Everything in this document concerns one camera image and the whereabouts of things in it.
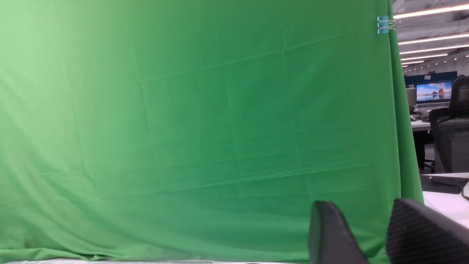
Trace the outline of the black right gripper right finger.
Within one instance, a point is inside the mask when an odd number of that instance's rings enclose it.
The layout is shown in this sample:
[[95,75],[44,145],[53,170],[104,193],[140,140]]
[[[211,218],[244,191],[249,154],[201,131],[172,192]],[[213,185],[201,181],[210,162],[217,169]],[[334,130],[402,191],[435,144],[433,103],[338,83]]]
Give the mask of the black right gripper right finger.
[[396,199],[385,249],[392,264],[467,264],[469,231],[421,203]]

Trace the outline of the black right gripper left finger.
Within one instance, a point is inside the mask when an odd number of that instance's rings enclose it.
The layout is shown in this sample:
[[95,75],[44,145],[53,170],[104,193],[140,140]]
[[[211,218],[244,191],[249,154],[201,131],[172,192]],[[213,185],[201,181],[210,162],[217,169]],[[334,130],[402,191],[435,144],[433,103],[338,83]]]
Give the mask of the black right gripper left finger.
[[344,215],[333,202],[316,201],[310,210],[310,264],[368,264]]

